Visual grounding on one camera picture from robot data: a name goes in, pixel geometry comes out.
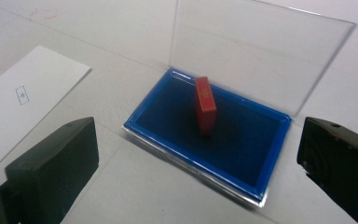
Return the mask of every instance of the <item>white paper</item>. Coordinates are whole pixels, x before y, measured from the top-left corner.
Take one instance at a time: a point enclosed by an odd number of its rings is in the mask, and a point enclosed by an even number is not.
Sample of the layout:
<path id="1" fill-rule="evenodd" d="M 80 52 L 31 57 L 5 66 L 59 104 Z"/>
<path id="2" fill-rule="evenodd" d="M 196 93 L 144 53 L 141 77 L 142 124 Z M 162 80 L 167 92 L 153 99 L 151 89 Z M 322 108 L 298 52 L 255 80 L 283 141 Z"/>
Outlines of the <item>white paper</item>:
<path id="1" fill-rule="evenodd" d="M 0 76 L 0 161 L 89 71 L 38 46 Z"/>

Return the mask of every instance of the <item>blue foam insert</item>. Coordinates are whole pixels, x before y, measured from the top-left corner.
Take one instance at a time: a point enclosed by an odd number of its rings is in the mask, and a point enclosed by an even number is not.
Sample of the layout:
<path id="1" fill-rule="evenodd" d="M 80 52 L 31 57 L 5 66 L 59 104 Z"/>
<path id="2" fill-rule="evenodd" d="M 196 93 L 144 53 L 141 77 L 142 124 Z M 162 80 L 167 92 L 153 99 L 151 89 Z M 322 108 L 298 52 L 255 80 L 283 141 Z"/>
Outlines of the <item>blue foam insert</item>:
<path id="1" fill-rule="evenodd" d="M 194 78 L 170 69 L 124 126 L 256 202 L 263 199 L 290 118 L 212 86 L 213 134 L 200 137 Z"/>

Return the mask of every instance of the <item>black device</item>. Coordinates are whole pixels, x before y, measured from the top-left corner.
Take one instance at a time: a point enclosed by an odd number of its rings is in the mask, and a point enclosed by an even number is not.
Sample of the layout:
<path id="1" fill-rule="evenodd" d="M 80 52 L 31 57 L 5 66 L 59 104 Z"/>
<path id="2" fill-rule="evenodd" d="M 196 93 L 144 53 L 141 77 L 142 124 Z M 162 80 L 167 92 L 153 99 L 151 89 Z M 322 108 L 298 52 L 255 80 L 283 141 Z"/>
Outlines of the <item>black device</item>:
<path id="1" fill-rule="evenodd" d="M 6 168 L 0 224 L 60 223 L 98 162 L 94 119 L 63 125 Z"/>
<path id="2" fill-rule="evenodd" d="M 358 222 L 358 134 L 336 123 L 306 118 L 297 163 Z"/>

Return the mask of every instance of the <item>red block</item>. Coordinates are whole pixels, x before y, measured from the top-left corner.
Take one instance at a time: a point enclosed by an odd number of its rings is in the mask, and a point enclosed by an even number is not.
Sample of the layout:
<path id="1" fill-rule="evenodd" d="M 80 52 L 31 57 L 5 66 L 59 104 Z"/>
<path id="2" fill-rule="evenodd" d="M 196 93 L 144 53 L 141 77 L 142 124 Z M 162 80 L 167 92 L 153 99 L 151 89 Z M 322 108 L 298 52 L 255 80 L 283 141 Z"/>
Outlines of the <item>red block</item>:
<path id="1" fill-rule="evenodd" d="M 207 77 L 196 78 L 196 111 L 200 135 L 211 135 L 216 121 L 217 110 Z"/>

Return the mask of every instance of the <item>printed symbol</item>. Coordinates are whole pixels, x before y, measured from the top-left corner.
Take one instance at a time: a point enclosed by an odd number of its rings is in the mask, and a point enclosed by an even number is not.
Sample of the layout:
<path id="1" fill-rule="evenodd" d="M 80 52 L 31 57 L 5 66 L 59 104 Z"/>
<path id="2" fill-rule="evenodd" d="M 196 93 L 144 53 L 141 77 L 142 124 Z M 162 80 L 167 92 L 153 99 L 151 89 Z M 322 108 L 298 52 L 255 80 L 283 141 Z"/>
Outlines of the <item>printed symbol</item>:
<path id="1" fill-rule="evenodd" d="M 208 90 L 205 89 L 201 91 L 200 95 L 204 98 L 210 97 Z"/>
<path id="2" fill-rule="evenodd" d="M 24 86 L 18 87 L 16 89 L 17 97 L 19 98 L 20 105 L 24 105 L 29 102 L 27 92 L 25 91 Z"/>

